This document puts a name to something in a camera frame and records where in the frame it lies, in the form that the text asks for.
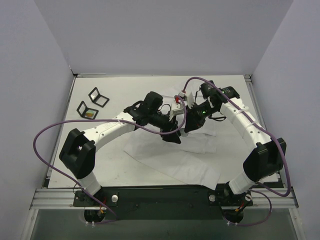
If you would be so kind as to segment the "white garment shirt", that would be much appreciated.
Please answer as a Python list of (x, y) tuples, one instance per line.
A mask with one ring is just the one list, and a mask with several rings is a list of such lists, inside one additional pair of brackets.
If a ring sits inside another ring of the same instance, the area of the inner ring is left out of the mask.
[(216, 124), (209, 120), (198, 130), (183, 134), (181, 143), (163, 141), (160, 136), (136, 130), (124, 151), (134, 160), (188, 185), (215, 190), (220, 171), (200, 158), (217, 150)]

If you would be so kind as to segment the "colourful painted round brooch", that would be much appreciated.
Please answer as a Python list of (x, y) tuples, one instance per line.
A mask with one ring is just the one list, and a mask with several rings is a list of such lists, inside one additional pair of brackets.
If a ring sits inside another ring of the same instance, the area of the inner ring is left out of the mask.
[(94, 114), (91, 113), (91, 112), (87, 112), (85, 115), (86, 115), (87, 117), (89, 117), (89, 118), (92, 118), (92, 117), (94, 116)]

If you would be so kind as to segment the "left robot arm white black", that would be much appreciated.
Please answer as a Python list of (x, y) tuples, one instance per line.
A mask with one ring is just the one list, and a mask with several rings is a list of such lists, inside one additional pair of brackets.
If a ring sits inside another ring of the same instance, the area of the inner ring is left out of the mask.
[(101, 203), (103, 194), (93, 170), (95, 168), (96, 152), (116, 138), (145, 129), (146, 125), (159, 128), (158, 134), (164, 141), (180, 144), (180, 126), (176, 117), (162, 114), (160, 107), (163, 97), (149, 92), (144, 100), (126, 107), (116, 117), (103, 121), (102, 124), (79, 131), (77, 128), (69, 132), (59, 159), (72, 172), (78, 185), (84, 190), (84, 199), (92, 206)]

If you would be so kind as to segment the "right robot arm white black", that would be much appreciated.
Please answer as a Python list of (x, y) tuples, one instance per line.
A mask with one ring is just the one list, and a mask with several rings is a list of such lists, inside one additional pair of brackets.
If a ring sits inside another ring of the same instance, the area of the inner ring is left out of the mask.
[(207, 118), (220, 113), (234, 126), (250, 150), (242, 172), (225, 184), (226, 198), (238, 197), (260, 180), (288, 168), (285, 163), (285, 141), (276, 139), (256, 122), (233, 87), (218, 88), (212, 81), (204, 80), (199, 90), (204, 99), (201, 104), (197, 104), (192, 93), (185, 88), (179, 93), (187, 102), (185, 132), (200, 129)]

